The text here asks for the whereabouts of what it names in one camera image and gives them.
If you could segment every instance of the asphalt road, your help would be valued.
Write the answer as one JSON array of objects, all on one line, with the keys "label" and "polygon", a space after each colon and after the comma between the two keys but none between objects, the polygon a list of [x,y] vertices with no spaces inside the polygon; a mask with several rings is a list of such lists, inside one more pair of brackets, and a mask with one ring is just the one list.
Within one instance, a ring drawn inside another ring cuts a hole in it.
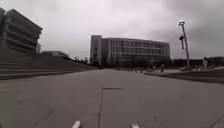
[{"label": "asphalt road", "polygon": [[3,128],[221,128],[223,114],[219,84],[112,70],[0,82]]}]

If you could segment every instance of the curb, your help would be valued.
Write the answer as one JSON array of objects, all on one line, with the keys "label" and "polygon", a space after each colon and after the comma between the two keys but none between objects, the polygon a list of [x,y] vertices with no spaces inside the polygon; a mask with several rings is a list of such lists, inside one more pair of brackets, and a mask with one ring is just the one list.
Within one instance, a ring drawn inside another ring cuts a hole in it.
[{"label": "curb", "polygon": [[216,77],[192,77],[192,76],[181,76],[177,74],[152,74],[152,73],[144,73],[145,75],[157,76],[157,77],[166,77],[166,78],[174,78],[181,80],[191,80],[191,81],[199,81],[205,83],[219,83],[224,84],[224,78],[216,78]]}]

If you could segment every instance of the office building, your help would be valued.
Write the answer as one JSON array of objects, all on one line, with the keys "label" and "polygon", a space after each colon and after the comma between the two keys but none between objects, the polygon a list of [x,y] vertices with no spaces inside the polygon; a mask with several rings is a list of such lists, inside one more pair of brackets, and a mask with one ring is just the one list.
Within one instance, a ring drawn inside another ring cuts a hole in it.
[{"label": "office building", "polygon": [[38,39],[42,31],[41,27],[14,9],[7,12],[0,9],[0,20],[1,47],[7,47],[26,53],[36,53],[36,51],[40,51]]},{"label": "office building", "polygon": [[61,51],[43,51],[42,55],[45,55],[45,56],[69,57],[66,53],[61,52]]},{"label": "office building", "polygon": [[90,63],[100,65],[137,65],[161,62],[170,59],[169,43],[91,36]]}]

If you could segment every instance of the overcast sky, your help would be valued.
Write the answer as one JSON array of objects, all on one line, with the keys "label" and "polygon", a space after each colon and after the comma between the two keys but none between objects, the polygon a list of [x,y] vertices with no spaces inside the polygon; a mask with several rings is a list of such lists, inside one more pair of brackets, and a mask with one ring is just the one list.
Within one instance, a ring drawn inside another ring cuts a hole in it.
[{"label": "overcast sky", "polygon": [[43,28],[43,50],[89,56],[90,35],[170,42],[181,57],[179,21],[186,22],[191,58],[224,56],[224,0],[0,0]]}]

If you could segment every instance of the pavement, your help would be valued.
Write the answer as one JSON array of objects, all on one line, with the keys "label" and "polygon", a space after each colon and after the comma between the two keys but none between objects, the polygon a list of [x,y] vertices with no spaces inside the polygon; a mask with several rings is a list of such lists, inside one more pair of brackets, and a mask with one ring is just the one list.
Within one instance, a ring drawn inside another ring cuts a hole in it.
[{"label": "pavement", "polygon": [[93,70],[0,82],[3,128],[223,128],[224,86]]}]

